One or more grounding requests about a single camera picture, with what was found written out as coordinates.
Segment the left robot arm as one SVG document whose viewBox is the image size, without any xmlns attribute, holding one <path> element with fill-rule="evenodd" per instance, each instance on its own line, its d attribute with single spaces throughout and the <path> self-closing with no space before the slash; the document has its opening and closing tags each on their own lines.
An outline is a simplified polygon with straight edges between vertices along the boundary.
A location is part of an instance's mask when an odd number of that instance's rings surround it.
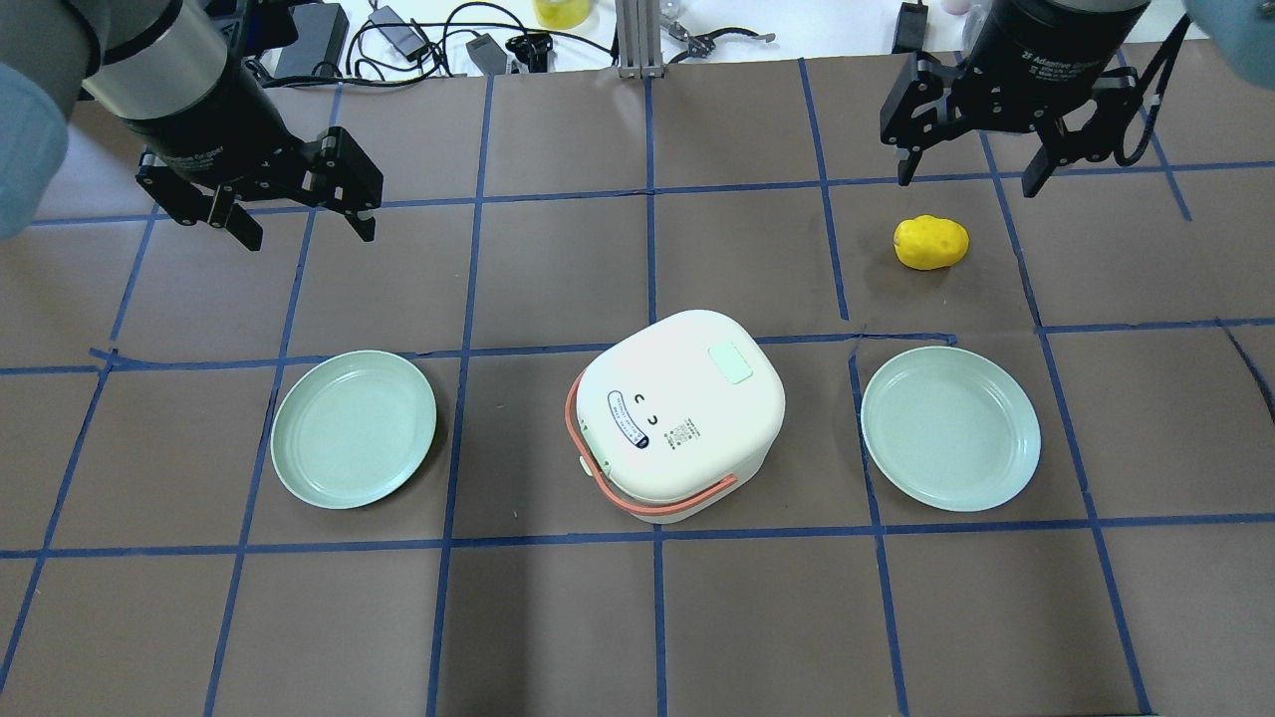
<svg viewBox="0 0 1275 717">
<path fill-rule="evenodd" d="M 245 204 L 288 200 L 377 235 L 374 159 L 346 128 L 295 137 L 201 3 L 5 1 L 1 20 L 3 237 L 33 222 L 82 94 L 140 137 L 136 185 L 178 225 L 256 251 Z"/>
</svg>

